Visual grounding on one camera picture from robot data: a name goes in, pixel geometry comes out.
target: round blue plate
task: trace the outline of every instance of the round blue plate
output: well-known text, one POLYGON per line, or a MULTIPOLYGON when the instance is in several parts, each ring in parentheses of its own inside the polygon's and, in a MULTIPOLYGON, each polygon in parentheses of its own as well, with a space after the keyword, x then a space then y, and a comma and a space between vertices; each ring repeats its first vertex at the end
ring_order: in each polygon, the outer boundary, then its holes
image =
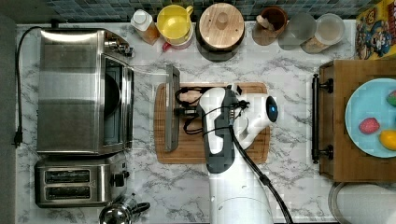
POLYGON ((395 90, 395 79, 373 79, 358 87, 346 105, 346 129, 350 138, 358 148, 375 157, 396 157, 396 151, 383 147, 378 138, 382 130, 396 130, 396 107, 387 102, 387 96, 395 90), (359 130, 367 118, 378 120, 378 131, 364 134, 359 130))

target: wooden cutting board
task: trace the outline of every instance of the wooden cutting board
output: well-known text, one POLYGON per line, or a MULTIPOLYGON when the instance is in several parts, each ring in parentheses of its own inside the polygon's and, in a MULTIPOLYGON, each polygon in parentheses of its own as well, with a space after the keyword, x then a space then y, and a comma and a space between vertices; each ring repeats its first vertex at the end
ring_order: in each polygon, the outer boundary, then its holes
MULTIPOLYGON (((264 83, 245 82, 237 83, 242 89, 242 93, 267 93, 264 83)), ((180 83, 181 87, 225 87, 224 83, 180 83)), ((200 94, 195 91, 181 94, 180 100, 193 101, 200 94)), ((205 163, 204 139, 201 133, 195 135, 185 134, 183 125, 186 119, 181 119, 179 123, 178 148, 165 151, 165 84, 161 84, 157 89, 154 107, 154 142, 157 152, 157 159, 160 163, 184 163, 198 164, 205 163)), ((200 119, 194 120, 189 129, 201 128, 200 119)), ((270 128, 265 128, 254 140, 253 145, 247 150, 247 154, 256 163, 264 163, 267 160, 270 142, 270 128)))

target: white marble countertop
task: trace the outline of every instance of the white marble countertop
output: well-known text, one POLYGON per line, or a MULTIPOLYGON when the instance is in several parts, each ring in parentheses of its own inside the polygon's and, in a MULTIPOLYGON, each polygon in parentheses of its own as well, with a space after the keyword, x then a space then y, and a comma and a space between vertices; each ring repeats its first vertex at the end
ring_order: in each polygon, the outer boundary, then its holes
MULTIPOLYGON (((264 82, 276 98, 279 117, 272 126, 268 160, 260 168, 270 177, 295 222, 334 221, 328 207, 332 181, 318 174, 311 161, 311 82, 318 68, 333 59, 351 59, 354 21, 346 21, 346 37, 320 54, 301 49, 282 50, 277 42, 259 46, 251 37, 253 22, 238 53, 228 62, 212 63, 198 52, 196 41, 183 50, 162 53, 163 41, 154 46, 133 33, 129 23, 64 24, 62 27, 101 27, 119 34, 135 48, 131 65, 147 69, 172 63, 182 82, 264 82)), ((29 26, 18 28, 18 37, 29 26)), ((37 123, 39 32, 26 36, 21 52, 24 142, 17 149, 16 220, 29 224, 97 223, 102 208, 41 209, 35 205, 34 165, 37 123)), ((160 164, 153 141, 153 101, 160 79, 135 77, 134 146, 128 151, 129 190, 141 202, 151 203, 141 223, 209 222, 209 184, 205 165, 160 164)), ((269 194, 274 221, 283 216, 269 194)))

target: wooden tray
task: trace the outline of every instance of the wooden tray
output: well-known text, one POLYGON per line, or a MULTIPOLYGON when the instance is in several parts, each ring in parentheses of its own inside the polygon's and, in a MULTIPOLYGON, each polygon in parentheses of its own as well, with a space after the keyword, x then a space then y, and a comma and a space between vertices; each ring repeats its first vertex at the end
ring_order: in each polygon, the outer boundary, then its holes
POLYGON ((352 93, 374 78, 396 78, 396 61, 335 60, 320 67, 320 83, 334 80, 334 93, 319 91, 319 148, 334 147, 334 158, 320 158, 319 172, 335 182, 395 182, 396 158, 377 158, 350 139, 345 111, 352 93))

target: jar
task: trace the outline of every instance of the jar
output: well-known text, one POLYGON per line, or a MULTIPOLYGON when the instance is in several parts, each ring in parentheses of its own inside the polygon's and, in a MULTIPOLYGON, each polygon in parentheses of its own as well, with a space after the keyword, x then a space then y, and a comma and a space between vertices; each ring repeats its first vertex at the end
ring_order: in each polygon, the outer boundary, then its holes
POLYGON ((138 9, 131 18, 131 24, 144 41, 153 45, 160 37, 160 32, 146 11, 138 9))
POLYGON ((315 36, 301 45, 306 53, 320 53, 331 45, 335 45, 344 38, 346 27, 343 20, 332 13, 324 14, 317 20, 315 36))

